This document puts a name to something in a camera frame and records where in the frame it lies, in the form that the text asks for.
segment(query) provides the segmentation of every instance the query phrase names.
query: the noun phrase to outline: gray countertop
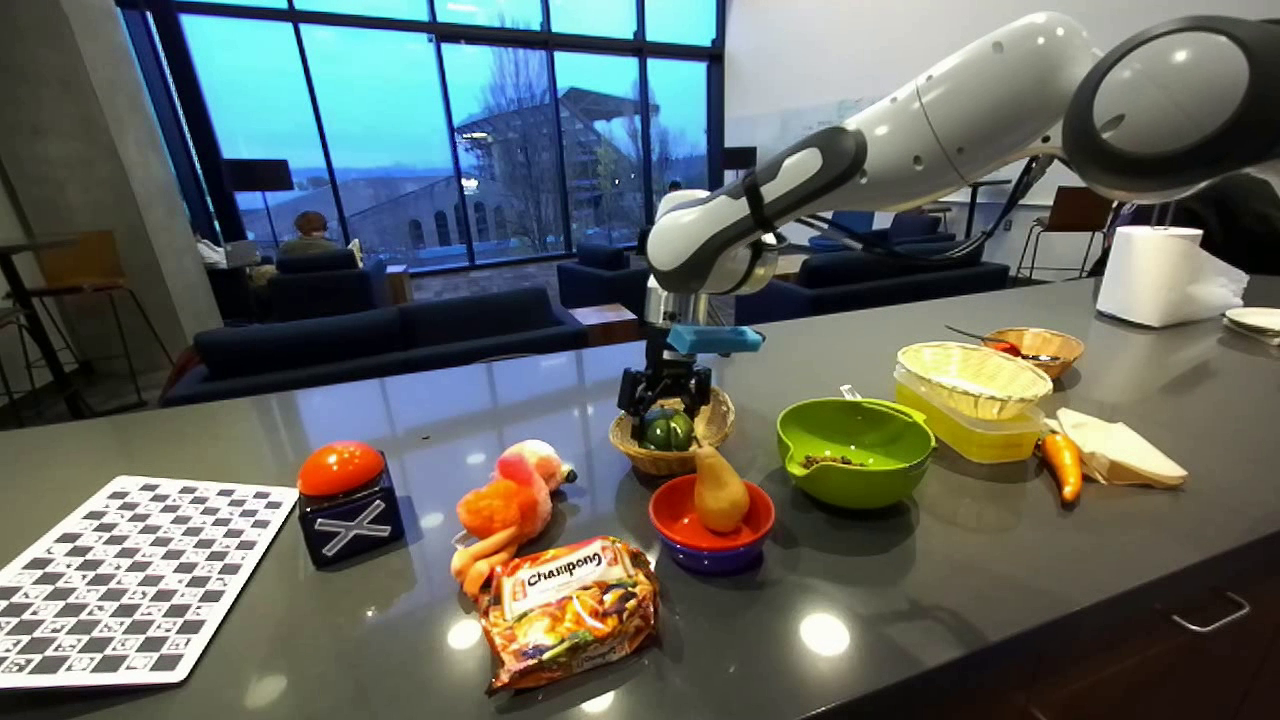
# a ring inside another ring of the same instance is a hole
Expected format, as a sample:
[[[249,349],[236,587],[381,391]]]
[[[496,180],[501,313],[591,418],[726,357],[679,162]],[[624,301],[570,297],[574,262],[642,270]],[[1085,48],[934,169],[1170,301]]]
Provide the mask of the gray countertop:
[[[1280,306],[1254,281],[1252,301]],[[847,515],[796,495],[777,459],[783,406],[852,384],[891,391],[891,357],[942,326],[1050,326],[1088,345],[1050,396],[1124,419],[1189,463],[1182,492],[1088,487],[1058,512],[1037,467],[963,467],[934,452],[917,505]],[[759,482],[778,526],[753,575],[673,569],[642,519],[648,487],[607,444],[616,381],[640,345],[386,375],[258,400],[0,432],[0,561],[111,475],[293,483],[338,438],[386,452],[410,544],[338,573],[306,564],[284,526],[183,687],[0,697],[2,718],[802,718],[926,671],[1103,596],[1280,528],[1280,357],[1221,326],[1165,333],[1092,313],[1092,286],[763,326],[753,357],[714,359],[740,419],[725,456]],[[450,505],[491,456],[550,439],[581,482],[548,544],[616,534],[655,551],[660,649],[599,671],[488,697],[491,653],[447,575]]]

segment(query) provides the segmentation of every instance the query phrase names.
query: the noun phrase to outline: large window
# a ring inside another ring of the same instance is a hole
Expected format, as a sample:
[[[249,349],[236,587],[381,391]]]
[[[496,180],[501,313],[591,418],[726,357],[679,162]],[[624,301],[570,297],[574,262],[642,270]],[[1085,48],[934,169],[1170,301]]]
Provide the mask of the large window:
[[[410,274],[550,262],[633,249],[666,184],[714,172],[725,0],[115,4],[160,27],[135,41],[167,60],[152,90],[221,239],[277,252],[324,211]]]

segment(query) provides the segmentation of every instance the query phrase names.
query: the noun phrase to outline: white paper towel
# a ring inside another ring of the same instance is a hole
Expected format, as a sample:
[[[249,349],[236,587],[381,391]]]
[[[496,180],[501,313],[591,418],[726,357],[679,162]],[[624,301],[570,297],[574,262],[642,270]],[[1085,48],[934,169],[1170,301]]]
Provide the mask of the white paper towel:
[[[1118,226],[1096,313],[1165,328],[1234,308],[1249,278],[1207,255],[1199,235],[1175,226]]]

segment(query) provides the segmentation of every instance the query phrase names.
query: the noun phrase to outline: small bowl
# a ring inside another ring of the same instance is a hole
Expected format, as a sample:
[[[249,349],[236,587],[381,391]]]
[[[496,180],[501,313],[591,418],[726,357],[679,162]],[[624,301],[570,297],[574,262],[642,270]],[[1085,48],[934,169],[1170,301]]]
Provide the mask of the small bowl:
[[[730,396],[710,387],[710,400],[692,419],[697,444],[718,447],[730,432],[730,419],[736,419]],[[635,475],[666,482],[666,475],[692,474],[692,452],[642,447],[642,444],[635,444],[633,427],[635,427],[635,418],[616,418],[607,424],[607,444],[633,459]]]
[[[777,418],[788,482],[833,509],[873,512],[912,501],[934,447],[918,411],[891,400],[802,400]]]
[[[730,575],[763,561],[763,539],[777,526],[773,495],[759,483],[746,483],[746,515],[736,534],[708,534],[692,515],[697,475],[675,475],[648,495],[648,526],[662,539],[662,551],[697,575]]]
[[[987,345],[926,339],[894,354],[930,406],[971,419],[1013,419],[1050,391],[1050,375]]]
[[[1037,328],[1037,326],[996,328],[990,345],[1013,345],[1021,359],[1031,359],[1050,381],[1058,381],[1085,357],[1078,337],[1058,328]]]

